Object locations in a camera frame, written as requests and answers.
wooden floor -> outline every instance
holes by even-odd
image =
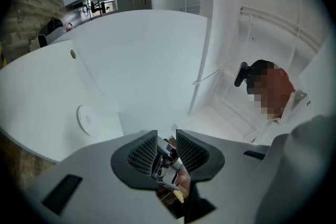
[[[65,8],[63,0],[13,0],[0,24],[0,44],[7,63],[29,52],[31,40],[52,17],[61,19],[63,25],[84,22],[81,10]],[[23,189],[54,165],[20,148],[3,134],[0,134],[0,150],[15,184]]]
[[[0,43],[7,63],[29,52],[28,46],[52,17],[64,26],[88,21],[81,9],[64,7],[63,0],[13,0],[0,25]]]

white curved panel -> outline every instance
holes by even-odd
[[[66,33],[119,112],[124,134],[170,130],[190,108],[207,19],[170,10],[135,10]]]
[[[299,76],[316,114],[335,115],[336,112],[335,44],[336,33],[332,31],[318,54]]]
[[[0,70],[0,81],[2,131],[45,159],[59,162],[84,146],[123,135],[117,113],[95,85],[72,41],[15,60]],[[80,105],[90,106],[98,115],[99,135],[89,136],[79,126]]]

black rectangular slot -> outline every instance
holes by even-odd
[[[177,178],[177,173],[175,173],[175,175],[174,175],[174,178],[173,178],[173,180],[172,180],[172,184],[174,184],[176,178]]]
[[[42,204],[50,211],[59,215],[74,194],[82,179],[83,178],[78,176],[67,175],[44,199]]]
[[[245,151],[244,155],[250,156],[252,158],[263,160],[265,158],[265,154],[255,152],[255,151]]]

person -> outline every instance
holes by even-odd
[[[245,137],[249,142],[270,145],[277,135],[290,133],[298,124],[314,117],[309,97],[294,89],[282,68],[265,60],[241,66],[235,86],[244,80],[247,94],[254,95],[255,105],[268,119],[260,130]]]

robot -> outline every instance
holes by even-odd
[[[76,151],[26,197],[49,223],[175,223],[155,190],[178,189],[184,166],[191,177],[185,223],[283,222],[324,179],[334,122],[315,117],[270,147],[176,130],[174,148],[157,131],[141,131]]]

